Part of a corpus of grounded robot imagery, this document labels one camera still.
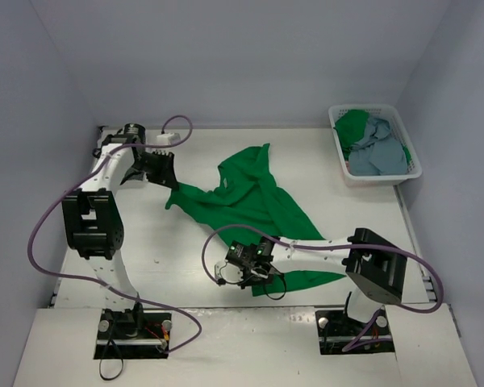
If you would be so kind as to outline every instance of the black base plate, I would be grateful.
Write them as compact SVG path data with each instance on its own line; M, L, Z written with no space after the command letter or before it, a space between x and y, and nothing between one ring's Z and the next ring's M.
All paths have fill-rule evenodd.
M382 310L380 315L386 317L386 312ZM365 324L355 321L348 316L344 316L344 311L342 310L317 310L315 312L316 321L319 321L322 317L327 318L329 323L324 329L321 329L316 325L317 335L319 336L319 351L321 355L355 355L361 353L394 352L394 344L392 341L370 344L369 346L357 347L350 352L342 352L342 348L362 331ZM364 333L361 341L370 340L374 328L378 330L378 337L390 337L389 325L385 328L380 328L375 323L366 333Z
M146 310L144 312L144 319L145 319L145 326L148 328L153 334L157 335L159 338L163 339L163 331L161 330L161 323L165 320L171 320L172 315L170 313L162 313L162 312L151 312L151 310ZM115 341L116 345L118 346L120 352L122 353L122 357L124 359L167 359L169 354L165 352L165 350L158 345L159 340L152 335L148 329L143 329L137 332L136 337L132 339L126 339L125 335L120 337L116 334L116 331L122 332L122 325L119 323L117 325L118 329L115 329L113 334L113 340ZM104 351L105 343L110 336L110 330L106 332L99 332L97 333L97 341L101 341L103 343L98 343L95 345L95 354L94 359L100 359L102 357L102 353ZM110 345L106 353L103 356L103 359L118 359L119 356L113 347Z

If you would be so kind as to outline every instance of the white table surface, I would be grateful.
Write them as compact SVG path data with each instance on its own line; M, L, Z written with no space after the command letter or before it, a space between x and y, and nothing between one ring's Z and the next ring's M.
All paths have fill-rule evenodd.
M153 143L157 134L148 131L148 142ZM331 129L200 129L173 149L177 179L201 189L214 189L219 184L220 162L247 146L267 142L271 143L270 170L278 185L289 192L326 239L347 237L355 228L367 227L412 251L393 187L350 189L344 184ZM131 283L144 298L192 308L335 306L343 305L354 287L344 278L290 292L279 302L265 296L254 298L250 289L220 288L201 266L200 251L211 230L177 206L165 210L168 197L168 189L140 181L128 182L116 195L125 227L124 263ZM220 239L212 241L207 251L212 270L226 252ZM63 271L94 275L73 250L67 251ZM403 301L428 301L419 266L412 260L407 264ZM95 284L64 279L55 306L104 307L102 291Z
M114 385L476 387L448 307L412 314L388 307L396 353L321 356L315 309L193 310L204 331L167 360L126 360L116 381L103 382L94 341L98 309L38 310L16 375L15 387ZM171 341L196 330L173 314ZM105 360L114 375L117 360Z

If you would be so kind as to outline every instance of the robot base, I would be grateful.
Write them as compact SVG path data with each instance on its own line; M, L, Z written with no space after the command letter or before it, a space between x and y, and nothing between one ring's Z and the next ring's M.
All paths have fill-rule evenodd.
M165 352L169 346L170 329L166 331L168 340L165 339L165 331L162 327L163 322L168 324L171 321L170 313L159 311L144 311L144 328L131 334L123 330L123 323L118 322L113 331L111 338L115 341L116 346L122 357L127 359L167 359L169 354ZM97 333L97 343L95 345L94 359L119 359L117 351L112 345L109 345L104 353L104 347L107 345L111 334L111 326L102 326L106 319L106 314L102 313Z
M386 312L381 311L379 317L380 322L387 324ZM343 310L317 310L315 312L316 321L320 322L326 318L328 323L326 326L320 327L317 324L317 335L319 336L319 351L321 355L356 355L356 354L371 354L382 352L394 352L394 344L390 342L381 342L370 345L356 347L349 352L342 352L342 348L358 335L364 323L358 322L344 315ZM374 334L378 334L379 338L391 339L389 325L380 327L377 323L364 333L361 341L371 340Z

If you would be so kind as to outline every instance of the cable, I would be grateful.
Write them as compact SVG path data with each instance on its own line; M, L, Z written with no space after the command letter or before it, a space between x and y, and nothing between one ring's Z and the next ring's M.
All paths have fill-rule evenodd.
M267 297L269 297L271 300L273 301L280 301L282 298L285 297L285 295L287 294L287 283L285 281L285 276L283 274L280 273L280 275L278 276L278 278L280 278L280 280L282 280L282 283L283 283L283 294L280 296L280 297L277 297L277 298L274 298L274 297L271 297L269 296L269 293L267 293L267 288L266 288L266 284L264 283L262 285L262 288L264 289L264 293Z
M123 356L122 356L122 352L120 351L119 346L116 345L115 341L113 340L113 333L115 332L115 329L116 329L116 321L117 321L117 317L115 316L113 318L113 323L111 324L111 330L110 330L109 337L107 338L107 343L104 346L104 349L102 350L102 354L100 356L100 361L98 362L98 374L100 375L100 377L101 377L101 379L103 381L113 381L114 379L116 379L117 377L119 377L120 374L123 371ZM117 373L115 376L113 376L113 377L105 377L102 374L102 361L104 360L104 357L106 356L107 349L110 346L110 344L113 347L113 349L115 350L116 355L119 357L119 360L122 362L122 367L120 368L119 373Z
M228 284L228 285L242 285L242 284L245 284L247 281L249 281L251 278L255 277L254 275L252 275L252 276L250 276L250 277L248 277L248 278L246 278L245 280L242 280L242 281L238 281L238 282L228 282L228 281L226 281L226 280L224 279L223 274L221 273L221 272L222 272L222 270L223 270L223 268L225 268L226 266L227 266L227 262L226 262L226 264L225 264L225 265L224 265L222 268L220 268L220 269L219 269L219 275L220 275L220 277L222 278L222 280L223 280L223 281L224 281L226 284Z
M443 304L443 298L444 298L444 288L443 288L443 282L441 281L439 275L436 273L436 270L424 259L418 257L416 254L413 254L411 252L402 250L401 248L392 248L390 246L382 246L380 244L340 244L336 246L307 246L307 245L302 245L302 244L295 244L294 246L290 246L290 244L285 243L279 239L276 239L270 235L267 235L266 233L258 230L255 227L248 226L247 224L228 224L227 226L223 226L218 228L217 230L213 231L207 238L207 240L204 242L204 245L202 246L202 251L201 251L201 262L202 262L202 268L204 269L204 272L207 274L207 276L215 282L214 277L211 275L210 271L207 268L207 263L206 263L206 251L208 244L211 242L211 240L216 236L218 233L222 231L226 231L232 228L244 228L246 230L250 230L253 232L256 232L258 235L264 236L266 239L275 242L275 244L279 244L280 246L283 246L285 248L292 248L294 247L296 250L308 250L308 251L334 251L334 250L346 250L346 249L361 249L361 250L381 250L383 252L393 252L395 254L400 254L402 256L407 256L422 266L424 266L432 275L432 278L436 282L436 297L437 301L434 306L432 306L429 309L417 309L417 308L412 308L407 305L400 304L398 305L400 308L403 308L404 310L409 310L410 312L415 312L415 313L421 313L421 314L429 314L432 312L435 312L438 310L441 305Z
M192 131L194 129L194 125L192 124L192 122L190 121L190 119L188 117L186 117L184 115L182 117L184 119L186 119L186 121L188 122L188 124L190 126L190 129L189 129L187 135L185 136L185 138L177 141L175 144L172 144L172 145L123 144L123 145L120 145L117 148L113 149L111 151L110 156L113 156L118 151L121 151L122 149L126 149L126 148L155 148L155 149L162 149L162 148L172 148L172 147L176 147L176 146L178 146L180 144L183 144L192 135ZM79 182L77 182L72 187L70 187L69 189L67 189L41 215L40 220L38 220L38 222L35 224L34 228L32 229L31 235L29 236L29 240L28 240L28 243L27 243L27 257L28 257L29 262L30 262L30 264L32 265L33 268L35 268L38 272L43 273L43 274L46 274L48 276L60 277L60 278L71 278L71 279L74 279L74 280L83 280L83 281L93 282L95 284L99 284L100 286L106 287L110 292L112 292L112 293L114 293L114 294L116 294L116 295L118 295L120 297L124 297L124 298L126 298L128 300L132 300L132 301L135 301L135 302L149 304L151 306L155 306L155 307L160 308L160 309L172 310L172 311L177 312L179 314L183 314L184 316L186 316L187 318L189 318L190 320L192 320L195 325L197 325L198 332L195 335L193 335L191 338L185 340L183 343L178 344L176 347L170 348L167 352L176 351L177 349L179 349L179 348L187 345L188 343L191 343L195 339L197 339L199 337L199 335L201 335L201 332L202 332L201 323L192 314L188 313L186 310L177 308L175 306L170 306L170 305L162 304L162 303L159 303L159 302L147 300L147 299L144 299L144 298L130 296L129 294L122 293L122 292L118 291L115 288L111 288L109 286L109 284L107 284L105 281L99 280L98 278L93 278L93 277L88 277L88 276L80 276L80 275L75 275L75 274L65 274L65 273L59 273L59 272L53 272L51 270L47 270L46 268L41 267L36 262L36 260L34 258L34 252L33 252L34 240L35 240L36 236L38 235L38 232L40 231L41 226L43 226L43 223L47 220L48 216L54 211L54 209L57 206L60 205L60 203L65 199L66 194L68 192L74 191L79 186L81 186L85 181L88 181L92 177L95 177L104 168L104 166L108 163L109 159L110 159L110 157L106 157L104 159L104 161L97 167L97 169L95 169L88 176L83 177Z
M352 351L353 349L355 349L357 347L362 347L363 345L367 345L367 344L381 343L383 341L392 341L392 339L371 339L371 340L363 341L361 343L357 343L362 338L364 333L366 333L369 329L371 329L371 327L373 326L375 321L377 321L377 317L380 314L380 311L381 311L381 309L374 312L373 317L362 328L361 333L359 333L357 336L355 336L352 341L350 341L349 343L344 345L343 348L342 348L342 352L349 352L349 351Z
M185 119L186 121L188 121L188 123L190 123L190 120L185 115L181 115L181 114L173 115L172 117L167 119L165 121L165 123L163 124L163 127L161 127L161 134L162 135L165 134L165 129L166 129L167 125L169 125L174 119Z

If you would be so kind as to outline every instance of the red wire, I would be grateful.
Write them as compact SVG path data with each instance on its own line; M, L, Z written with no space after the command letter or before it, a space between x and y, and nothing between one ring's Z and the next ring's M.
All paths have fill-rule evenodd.
M154 333L153 331L151 331L150 329L148 329L147 327L145 327L145 330L150 333L151 335L153 335L154 337L156 337L157 339L161 340L161 337L158 336L156 333Z

